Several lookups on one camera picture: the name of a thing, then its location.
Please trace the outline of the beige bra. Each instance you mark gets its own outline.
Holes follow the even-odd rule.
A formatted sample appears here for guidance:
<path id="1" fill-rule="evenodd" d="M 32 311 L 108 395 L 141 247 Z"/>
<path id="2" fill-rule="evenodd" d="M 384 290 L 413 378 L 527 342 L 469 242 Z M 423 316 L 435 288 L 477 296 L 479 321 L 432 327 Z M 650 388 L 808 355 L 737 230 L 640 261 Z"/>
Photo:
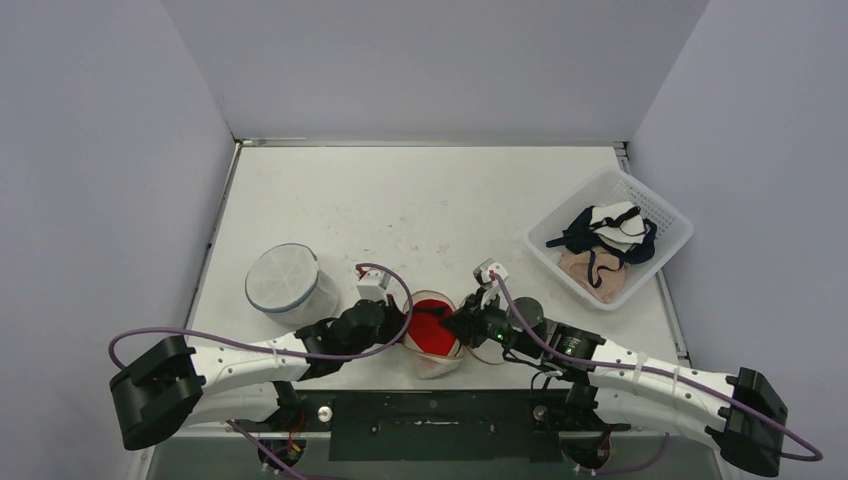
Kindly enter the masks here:
<path id="1" fill-rule="evenodd" d="M 603 304 L 617 299 L 624 287 L 630 265 L 608 250 L 595 247 L 579 254 L 565 252 L 559 268 Z"/>

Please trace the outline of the navy blue bra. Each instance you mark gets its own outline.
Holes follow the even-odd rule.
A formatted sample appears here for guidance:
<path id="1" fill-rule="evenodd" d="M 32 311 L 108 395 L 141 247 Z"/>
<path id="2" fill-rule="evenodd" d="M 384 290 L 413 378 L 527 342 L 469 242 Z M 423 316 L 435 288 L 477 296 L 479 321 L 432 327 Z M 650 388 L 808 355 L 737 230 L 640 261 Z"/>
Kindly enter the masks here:
<path id="1" fill-rule="evenodd" d="M 642 264 L 655 255 L 657 225 L 642 216 L 639 206 L 620 214 L 601 213 L 599 206 L 585 208 L 562 234 L 545 242 L 547 248 L 565 247 L 571 253 L 601 247 L 628 264 Z"/>

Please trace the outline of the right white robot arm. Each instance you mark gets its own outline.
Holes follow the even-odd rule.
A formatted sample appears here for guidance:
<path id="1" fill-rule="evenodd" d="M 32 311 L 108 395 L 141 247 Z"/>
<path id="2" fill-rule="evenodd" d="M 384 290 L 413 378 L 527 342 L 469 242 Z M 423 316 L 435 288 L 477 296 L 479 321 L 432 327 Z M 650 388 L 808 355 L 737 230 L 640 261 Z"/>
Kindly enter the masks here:
<path id="1" fill-rule="evenodd" d="M 788 408 L 757 370 L 715 373 L 657 360 L 548 319 L 530 297 L 503 308 L 471 295 L 439 323 L 465 346 L 491 340 L 558 373 L 572 385 L 565 414 L 577 428 L 601 422 L 674 433 L 747 473 L 779 473 Z"/>

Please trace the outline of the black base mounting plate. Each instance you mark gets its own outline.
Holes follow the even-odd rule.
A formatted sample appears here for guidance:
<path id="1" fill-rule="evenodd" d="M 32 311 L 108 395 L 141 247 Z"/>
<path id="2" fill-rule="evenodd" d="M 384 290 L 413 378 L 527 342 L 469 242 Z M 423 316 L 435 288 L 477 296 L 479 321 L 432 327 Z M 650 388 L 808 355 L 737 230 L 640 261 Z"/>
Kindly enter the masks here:
<path id="1" fill-rule="evenodd" d="M 557 462 L 565 446 L 587 450 L 627 430 L 567 397 L 563 389 L 312 390 L 244 425 L 297 440 L 324 438 L 332 461 Z"/>

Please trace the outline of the blue-trim mesh laundry bag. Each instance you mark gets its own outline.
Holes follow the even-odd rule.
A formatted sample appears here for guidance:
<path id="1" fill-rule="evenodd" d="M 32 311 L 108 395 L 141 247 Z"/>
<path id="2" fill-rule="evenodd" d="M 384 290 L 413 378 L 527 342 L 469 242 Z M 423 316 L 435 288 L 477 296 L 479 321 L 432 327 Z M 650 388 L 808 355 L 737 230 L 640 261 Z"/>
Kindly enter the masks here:
<path id="1" fill-rule="evenodd" d="M 314 251 L 301 243 L 264 252 L 248 270 L 244 290 L 254 309 L 290 328 L 333 317 L 339 303 L 335 282 Z"/>

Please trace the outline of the white plastic basket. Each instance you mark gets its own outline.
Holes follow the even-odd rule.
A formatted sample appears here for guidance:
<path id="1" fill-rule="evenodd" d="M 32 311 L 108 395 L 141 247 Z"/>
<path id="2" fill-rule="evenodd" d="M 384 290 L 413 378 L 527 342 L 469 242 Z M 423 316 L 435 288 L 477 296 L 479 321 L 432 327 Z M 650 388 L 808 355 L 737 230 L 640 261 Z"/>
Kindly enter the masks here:
<path id="1" fill-rule="evenodd" d="M 531 253 L 594 309 L 613 311 L 692 237 L 692 223 L 616 168 L 572 189 L 525 234 Z"/>

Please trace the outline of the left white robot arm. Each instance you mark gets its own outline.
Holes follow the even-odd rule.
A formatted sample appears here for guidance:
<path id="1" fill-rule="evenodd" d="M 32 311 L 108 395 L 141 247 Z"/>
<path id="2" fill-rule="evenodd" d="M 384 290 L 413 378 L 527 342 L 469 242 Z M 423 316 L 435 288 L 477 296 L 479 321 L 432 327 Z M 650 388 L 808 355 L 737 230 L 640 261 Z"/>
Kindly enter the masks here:
<path id="1" fill-rule="evenodd" d="M 394 299 L 360 300 L 337 318 L 254 344 L 213 336 L 193 347 L 191 331 L 163 327 L 163 339 L 109 382 L 122 443 L 142 450 L 193 423 L 245 419 L 282 431 L 297 420 L 289 383 L 338 372 L 395 344 L 411 321 Z"/>

